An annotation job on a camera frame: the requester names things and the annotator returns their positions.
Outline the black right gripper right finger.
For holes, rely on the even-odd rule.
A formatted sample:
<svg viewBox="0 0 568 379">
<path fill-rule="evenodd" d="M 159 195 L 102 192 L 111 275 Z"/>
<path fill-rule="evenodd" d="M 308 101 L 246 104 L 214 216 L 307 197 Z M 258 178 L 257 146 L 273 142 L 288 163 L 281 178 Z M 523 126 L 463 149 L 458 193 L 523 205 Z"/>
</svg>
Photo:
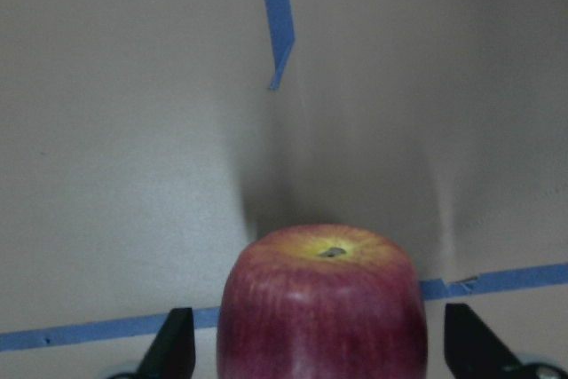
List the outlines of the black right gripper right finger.
<svg viewBox="0 0 568 379">
<path fill-rule="evenodd" d="M 454 378 L 510 378 L 523 368 L 508 346 L 463 303 L 446 304 L 444 357 Z"/>
</svg>

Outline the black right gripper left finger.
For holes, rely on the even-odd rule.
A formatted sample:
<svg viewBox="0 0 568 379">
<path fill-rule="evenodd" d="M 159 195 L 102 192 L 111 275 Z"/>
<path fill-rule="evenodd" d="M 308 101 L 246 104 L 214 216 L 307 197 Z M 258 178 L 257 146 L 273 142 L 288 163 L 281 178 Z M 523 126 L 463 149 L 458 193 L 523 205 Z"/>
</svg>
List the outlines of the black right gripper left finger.
<svg viewBox="0 0 568 379">
<path fill-rule="evenodd" d="M 193 310 L 170 311 L 135 373 L 136 378 L 190 379 L 196 365 Z"/>
</svg>

